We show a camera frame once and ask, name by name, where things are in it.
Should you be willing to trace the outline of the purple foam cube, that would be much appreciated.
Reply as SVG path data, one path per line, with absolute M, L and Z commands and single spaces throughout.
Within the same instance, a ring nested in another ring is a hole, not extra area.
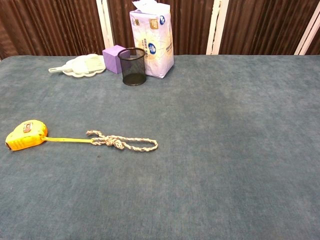
M 118 53 L 126 48 L 120 45 L 114 45 L 102 51 L 105 67 L 107 70 L 119 74 L 122 72 L 121 61 Z

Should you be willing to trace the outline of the brown pleated screen panel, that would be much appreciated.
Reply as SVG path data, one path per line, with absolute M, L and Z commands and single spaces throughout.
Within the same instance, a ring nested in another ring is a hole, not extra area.
M 320 0 L 229 0 L 221 55 L 293 55 Z
M 107 0 L 114 43 L 134 47 L 130 11 L 136 0 Z M 170 5 L 175 55 L 204 55 L 207 51 L 214 0 L 156 0 Z
M 320 27 L 318 28 L 312 42 L 310 43 L 305 55 L 320 55 Z
M 96 0 L 0 0 L 0 60 L 105 48 Z

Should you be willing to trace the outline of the white purple tissue pack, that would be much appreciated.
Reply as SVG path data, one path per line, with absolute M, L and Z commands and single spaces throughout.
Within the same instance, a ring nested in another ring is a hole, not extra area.
M 156 0 L 136 0 L 129 12 L 135 47 L 145 51 L 148 76 L 162 79 L 174 65 L 171 6 Z

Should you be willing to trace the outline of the white flower-shaped tray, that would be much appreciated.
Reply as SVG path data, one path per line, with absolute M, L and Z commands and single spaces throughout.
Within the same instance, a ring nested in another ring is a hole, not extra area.
M 62 71 L 68 76 L 73 76 L 75 78 L 81 78 L 81 77 L 93 77 L 96 74 L 102 73 L 104 70 L 100 71 L 91 71 L 88 72 L 85 64 L 85 60 L 88 58 L 80 58 L 77 57 L 75 59 L 72 59 L 66 63 L 66 68 Z

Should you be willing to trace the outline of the white screen frame post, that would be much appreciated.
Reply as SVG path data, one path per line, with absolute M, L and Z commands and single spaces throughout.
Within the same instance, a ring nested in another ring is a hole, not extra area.
M 214 0 L 210 18 L 206 55 L 218 55 L 229 6 L 229 0 Z
M 96 0 L 96 6 L 104 42 L 104 48 L 111 48 L 115 45 L 115 43 L 108 0 Z
M 294 52 L 294 55 L 305 55 L 309 49 L 315 35 L 320 28 L 320 3 L 314 11 L 300 41 Z

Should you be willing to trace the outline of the black mesh pen cup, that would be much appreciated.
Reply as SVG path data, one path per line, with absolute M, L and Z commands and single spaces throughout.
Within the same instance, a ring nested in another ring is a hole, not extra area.
M 147 80 L 145 54 L 145 51 L 138 47 L 125 48 L 118 53 L 125 85 L 139 86 Z

